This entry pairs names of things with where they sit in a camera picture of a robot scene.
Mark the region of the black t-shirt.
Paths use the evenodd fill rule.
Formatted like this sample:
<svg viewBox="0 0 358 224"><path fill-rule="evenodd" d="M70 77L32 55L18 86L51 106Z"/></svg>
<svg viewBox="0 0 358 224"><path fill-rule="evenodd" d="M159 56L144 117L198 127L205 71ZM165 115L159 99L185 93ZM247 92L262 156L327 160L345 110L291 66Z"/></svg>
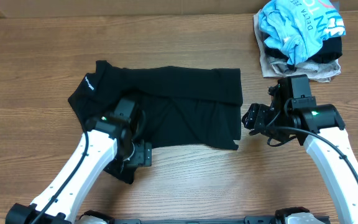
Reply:
<svg viewBox="0 0 358 224"><path fill-rule="evenodd" d="M81 123L112 110L122 98L136 102L144 128L135 137L152 147L205 144L236 150L243 103L238 68L118 68L98 60L68 98Z"/></svg>

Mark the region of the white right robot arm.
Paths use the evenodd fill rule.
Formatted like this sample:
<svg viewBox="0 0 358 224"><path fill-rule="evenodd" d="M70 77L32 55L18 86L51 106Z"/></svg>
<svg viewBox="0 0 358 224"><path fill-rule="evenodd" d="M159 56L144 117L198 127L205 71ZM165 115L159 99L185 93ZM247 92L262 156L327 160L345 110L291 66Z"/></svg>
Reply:
<svg viewBox="0 0 358 224"><path fill-rule="evenodd" d="M358 223L358 161L333 105L254 103L242 117L251 134L283 145L297 139L316 164L341 223Z"/></svg>

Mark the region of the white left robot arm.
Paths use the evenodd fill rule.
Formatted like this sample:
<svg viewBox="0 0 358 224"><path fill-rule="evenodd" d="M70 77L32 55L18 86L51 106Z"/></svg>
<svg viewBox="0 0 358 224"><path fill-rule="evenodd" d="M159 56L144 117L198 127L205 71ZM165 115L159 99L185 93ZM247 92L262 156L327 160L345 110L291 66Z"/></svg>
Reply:
<svg viewBox="0 0 358 224"><path fill-rule="evenodd" d="M88 123L81 140L51 184L29 205L14 204L6 223L74 223L78 211L103 171L131 184L138 167L152 164L149 142L139 138L145 127L123 114L110 113Z"/></svg>

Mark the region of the beige folded garment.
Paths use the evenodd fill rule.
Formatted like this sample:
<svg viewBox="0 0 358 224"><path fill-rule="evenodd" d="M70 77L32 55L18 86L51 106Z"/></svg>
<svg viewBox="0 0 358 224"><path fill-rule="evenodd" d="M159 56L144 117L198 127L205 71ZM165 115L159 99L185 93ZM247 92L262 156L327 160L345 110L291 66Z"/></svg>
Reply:
<svg viewBox="0 0 358 224"><path fill-rule="evenodd" d="M330 82L332 77L341 73L341 66L338 59L329 63L316 63L308 60L295 65L294 69L290 69L287 61L284 59L274 58L265 53L264 42L262 40L262 32L259 30L259 11L254 14L254 34L260 51L260 67L264 78L281 78L291 77L295 75L307 75L310 80L321 83Z"/></svg>

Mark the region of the black folded garment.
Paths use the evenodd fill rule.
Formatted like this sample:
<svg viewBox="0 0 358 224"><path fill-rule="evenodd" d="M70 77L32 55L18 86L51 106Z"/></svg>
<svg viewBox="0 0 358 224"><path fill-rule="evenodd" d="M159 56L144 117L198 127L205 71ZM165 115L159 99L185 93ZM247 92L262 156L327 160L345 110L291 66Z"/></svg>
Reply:
<svg viewBox="0 0 358 224"><path fill-rule="evenodd" d="M278 49L273 49L264 44L265 54L285 60L288 62L288 57ZM342 39L341 37L333 37L328 40L322 41L322 47L314 55L310 56L308 60L316 63L329 63L342 56Z"/></svg>

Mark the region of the light blue printed t-shirt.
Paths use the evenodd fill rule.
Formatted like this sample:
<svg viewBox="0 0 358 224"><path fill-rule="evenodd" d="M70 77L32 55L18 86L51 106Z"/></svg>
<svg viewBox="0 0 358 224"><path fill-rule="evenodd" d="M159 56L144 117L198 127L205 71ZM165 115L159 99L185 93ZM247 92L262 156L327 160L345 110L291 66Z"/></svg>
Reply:
<svg viewBox="0 0 358 224"><path fill-rule="evenodd" d="M329 0L272 0L259 12L264 44L281 51L287 63L307 61L330 38L346 34L340 13Z"/></svg>

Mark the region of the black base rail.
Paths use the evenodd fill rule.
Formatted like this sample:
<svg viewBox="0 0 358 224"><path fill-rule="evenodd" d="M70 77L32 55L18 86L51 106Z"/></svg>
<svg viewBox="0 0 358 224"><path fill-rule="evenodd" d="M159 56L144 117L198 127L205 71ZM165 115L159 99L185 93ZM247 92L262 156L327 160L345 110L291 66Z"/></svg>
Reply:
<svg viewBox="0 0 358 224"><path fill-rule="evenodd" d="M213 218L213 219L186 219L186 220L141 220L118 219L108 215L88 210L75 224L102 223L102 224L273 224L285 223L283 212L292 212L295 215L290 223L323 223L330 224L328 216L315 217L308 209L293 207L277 210L274 215L245 216L244 218Z"/></svg>

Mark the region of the cardboard back wall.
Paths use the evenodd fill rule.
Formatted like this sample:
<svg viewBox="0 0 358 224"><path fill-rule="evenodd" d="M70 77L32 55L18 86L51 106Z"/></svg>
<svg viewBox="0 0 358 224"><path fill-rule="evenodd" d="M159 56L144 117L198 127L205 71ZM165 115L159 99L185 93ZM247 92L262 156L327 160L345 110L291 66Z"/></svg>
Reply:
<svg viewBox="0 0 358 224"><path fill-rule="evenodd" d="M0 0L0 18L249 14L267 0Z"/></svg>

